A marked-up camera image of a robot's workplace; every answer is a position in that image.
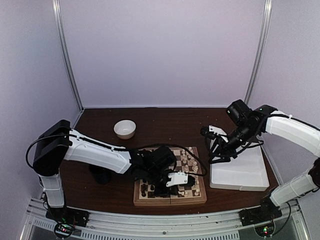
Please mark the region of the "white plastic compartment tray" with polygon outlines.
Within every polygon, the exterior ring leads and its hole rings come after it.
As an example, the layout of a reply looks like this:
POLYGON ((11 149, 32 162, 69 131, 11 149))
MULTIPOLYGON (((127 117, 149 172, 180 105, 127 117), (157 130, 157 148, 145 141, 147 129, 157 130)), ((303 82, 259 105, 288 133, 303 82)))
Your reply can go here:
POLYGON ((210 166, 210 183, 213 189, 263 192, 269 179, 261 148, 248 148, 230 162, 210 166))

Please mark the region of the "wooden chess board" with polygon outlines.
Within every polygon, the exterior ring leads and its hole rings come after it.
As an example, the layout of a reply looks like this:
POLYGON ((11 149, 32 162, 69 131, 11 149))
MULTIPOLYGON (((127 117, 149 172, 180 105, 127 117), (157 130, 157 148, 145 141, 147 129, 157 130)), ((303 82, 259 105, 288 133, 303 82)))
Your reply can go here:
POLYGON ((190 173, 195 179, 192 185, 174 185, 170 187, 172 192, 168 196, 156 196, 155 186, 145 180, 135 182, 133 193, 133 204, 135 206, 182 206, 197 205, 207 202, 207 194, 202 176, 201 164, 190 153, 198 155, 195 146, 189 146, 186 151, 179 147, 170 148, 177 161, 168 168, 176 172, 190 173))

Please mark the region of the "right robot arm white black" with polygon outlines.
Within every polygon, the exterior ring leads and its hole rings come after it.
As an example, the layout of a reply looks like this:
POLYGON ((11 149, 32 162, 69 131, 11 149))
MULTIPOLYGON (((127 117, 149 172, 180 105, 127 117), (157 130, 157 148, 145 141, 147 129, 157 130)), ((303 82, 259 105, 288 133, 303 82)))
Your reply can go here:
MULTIPOLYGON (((313 100, 282 100, 280 98, 252 97, 249 101, 255 109, 264 104, 278 108, 286 114, 292 114, 309 124, 320 125, 320 105, 313 100)), ((270 186, 287 182, 312 166, 316 157, 308 150, 285 140, 280 136, 263 134, 263 151, 270 186)), ((211 189, 207 203, 212 211, 223 212, 255 207, 259 204, 263 192, 211 189)), ((320 214, 320 193, 309 193, 298 199, 306 218, 317 218, 320 214)))

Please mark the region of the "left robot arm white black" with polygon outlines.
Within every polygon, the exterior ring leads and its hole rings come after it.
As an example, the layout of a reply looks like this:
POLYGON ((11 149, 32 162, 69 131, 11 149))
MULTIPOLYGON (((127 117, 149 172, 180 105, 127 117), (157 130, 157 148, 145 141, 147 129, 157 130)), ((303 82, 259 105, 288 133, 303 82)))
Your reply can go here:
POLYGON ((72 218, 66 207, 60 176, 63 160, 78 161, 118 174, 130 172, 137 179, 144 179, 155 186, 161 195, 167 195, 173 186, 187 182, 184 173, 173 172, 169 166, 177 161, 165 145, 154 150, 126 148, 110 145, 70 127, 70 122, 60 120, 36 141, 33 170, 38 174, 46 193, 47 204, 61 222, 72 218))

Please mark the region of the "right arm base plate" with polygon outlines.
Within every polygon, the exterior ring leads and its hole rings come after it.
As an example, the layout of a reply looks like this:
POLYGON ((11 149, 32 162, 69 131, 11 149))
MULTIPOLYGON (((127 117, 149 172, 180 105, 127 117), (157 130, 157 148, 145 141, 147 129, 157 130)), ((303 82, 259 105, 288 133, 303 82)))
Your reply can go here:
POLYGON ((239 213, 242 226, 255 225, 280 218, 282 211, 279 208, 263 211, 262 207, 243 209, 239 213))

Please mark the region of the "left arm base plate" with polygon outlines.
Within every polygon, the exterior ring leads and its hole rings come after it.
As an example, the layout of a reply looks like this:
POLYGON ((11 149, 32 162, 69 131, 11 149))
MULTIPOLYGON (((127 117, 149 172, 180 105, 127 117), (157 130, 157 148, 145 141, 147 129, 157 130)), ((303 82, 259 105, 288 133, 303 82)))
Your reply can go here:
POLYGON ((89 212, 69 207, 51 208, 46 212, 46 217, 57 222, 76 227, 86 227, 89 219, 89 212))

